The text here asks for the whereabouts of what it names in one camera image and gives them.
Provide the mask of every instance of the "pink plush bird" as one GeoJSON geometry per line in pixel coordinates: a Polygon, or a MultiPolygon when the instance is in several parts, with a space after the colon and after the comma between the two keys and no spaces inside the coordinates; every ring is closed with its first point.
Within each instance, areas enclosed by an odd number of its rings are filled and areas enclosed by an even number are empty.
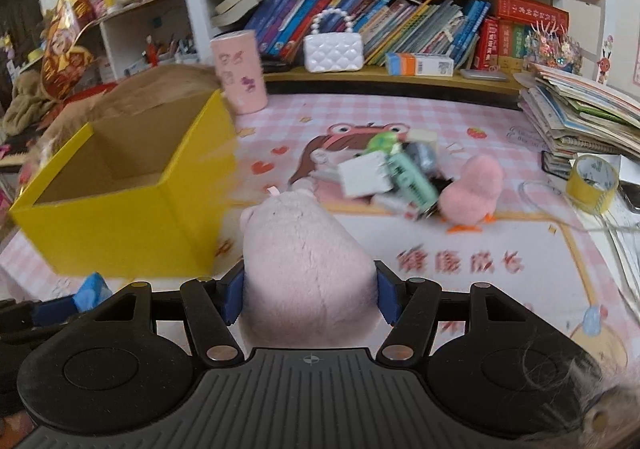
{"type": "Polygon", "coordinates": [[[447,186],[438,199],[440,214],[454,225],[448,233],[482,232],[478,223],[493,222],[504,171],[493,156],[478,155],[466,161],[460,179],[447,186]]]}

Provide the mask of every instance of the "pink plush toy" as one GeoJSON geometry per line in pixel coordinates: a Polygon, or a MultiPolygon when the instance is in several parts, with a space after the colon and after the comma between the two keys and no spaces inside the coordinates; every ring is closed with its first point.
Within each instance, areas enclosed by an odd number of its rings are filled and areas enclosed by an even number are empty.
{"type": "Polygon", "coordinates": [[[494,221],[493,214],[504,186],[504,171],[493,156],[478,155],[462,167],[460,179],[447,186],[438,199],[440,214],[455,225],[449,233],[481,231],[481,221],[494,221]]]}
{"type": "Polygon", "coordinates": [[[373,259],[311,191],[276,194],[242,212],[245,345],[362,344],[380,320],[373,259]]]}

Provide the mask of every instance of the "yellow box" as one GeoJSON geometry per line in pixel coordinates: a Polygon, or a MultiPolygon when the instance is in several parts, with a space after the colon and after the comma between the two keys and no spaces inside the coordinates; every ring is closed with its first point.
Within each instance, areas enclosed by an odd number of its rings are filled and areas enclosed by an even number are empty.
{"type": "Polygon", "coordinates": [[[235,148],[220,91],[85,124],[11,214],[60,274],[207,275],[235,148]]]}

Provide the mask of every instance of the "red book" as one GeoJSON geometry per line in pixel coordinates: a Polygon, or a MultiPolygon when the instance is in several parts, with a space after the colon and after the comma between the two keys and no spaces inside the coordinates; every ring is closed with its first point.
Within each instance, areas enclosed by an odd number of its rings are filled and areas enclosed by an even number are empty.
{"type": "Polygon", "coordinates": [[[539,23],[558,28],[560,34],[569,29],[569,13],[533,0],[492,0],[492,15],[527,25],[539,23]]]}
{"type": "Polygon", "coordinates": [[[295,29],[289,41],[282,47],[282,50],[278,54],[278,57],[282,60],[287,60],[290,54],[295,54],[295,51],[298,49],[302,38],[306,36],[307,31],[311,27],[311,20],[314,18],[316,14],[322,12],[329,5],[331,0],[318,0],[316,4],[313,6],[313,9],[309,11],[309,13],[305,16],[305,19],[300,22],[298,28],[295,29]]]}
{"type": "Polygon", "coordinates": [[[500,20],[498,23],[500,34],[498,35],[498,56],[509,57],[511,55],[511,35],[513,33],[513,23],[507,20],[500,20]]]}
{"type": "Polygon", "coordinates": [[[474,68],[495,70],[498,65],[498,19],[485,18],[480,28],[480,39],[476,46],[474,68]]]}

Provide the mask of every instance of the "pink cup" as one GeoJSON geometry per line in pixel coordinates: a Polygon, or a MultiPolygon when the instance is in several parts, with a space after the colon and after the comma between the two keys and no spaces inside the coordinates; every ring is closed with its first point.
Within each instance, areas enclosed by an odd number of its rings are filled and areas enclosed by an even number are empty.
{"type": "Polygon", "coordinates": [[[211,49],[226,98],[236,114],[252,114],[263,109],[267,105],[267,90],[255,32],[229,32],[212,39],[211,49]]]}

